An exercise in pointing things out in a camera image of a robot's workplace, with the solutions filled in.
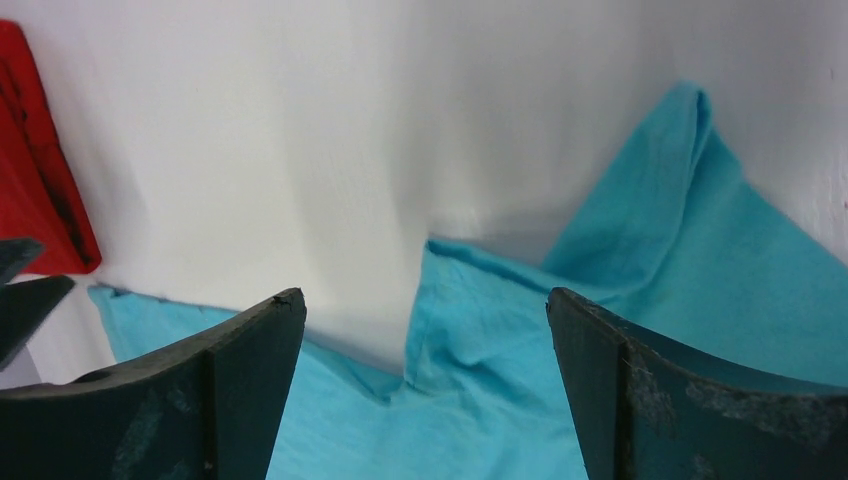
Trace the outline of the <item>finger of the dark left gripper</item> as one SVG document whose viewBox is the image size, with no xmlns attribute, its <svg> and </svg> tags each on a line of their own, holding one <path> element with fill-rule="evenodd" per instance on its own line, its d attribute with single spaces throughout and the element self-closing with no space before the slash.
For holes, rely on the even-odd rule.
<svg viewBox="0 0 848 480">
<path fill-rule="evenodd" d="M 74 286 L 70 277 L 53 276 L 8 284 L 1 289 L 1 370 L 14 361 Z"/>
<path fill-rule="evenodd" d="M 6 285 L 19 275 L 43 252 L 41 243 L 31 238 L 13 238 L 1 241 L 1 279 Z"/>
</svg>

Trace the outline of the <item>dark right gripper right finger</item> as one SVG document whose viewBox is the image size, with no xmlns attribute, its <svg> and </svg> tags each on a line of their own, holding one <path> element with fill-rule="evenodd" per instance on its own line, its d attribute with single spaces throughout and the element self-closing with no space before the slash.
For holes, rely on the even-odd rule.
<svg viewBox="0 0 848 480">
<path fill-rule="evenodd" d="M 546 313 L 592 479 L 843 479 L 847 391 L 729 362 L 563 288 Z"/>
</svg>

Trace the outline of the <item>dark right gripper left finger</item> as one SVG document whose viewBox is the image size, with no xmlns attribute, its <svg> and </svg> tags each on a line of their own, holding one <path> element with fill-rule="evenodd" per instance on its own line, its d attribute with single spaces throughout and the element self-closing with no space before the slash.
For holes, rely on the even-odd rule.
<svg viewBox="0 0 848 480">
<path fill-rule="evenodd" d="M 298 288 L 130 361 L 1 394 L 5 479 L 262 479 L 305 330 Z"/>
</svg>

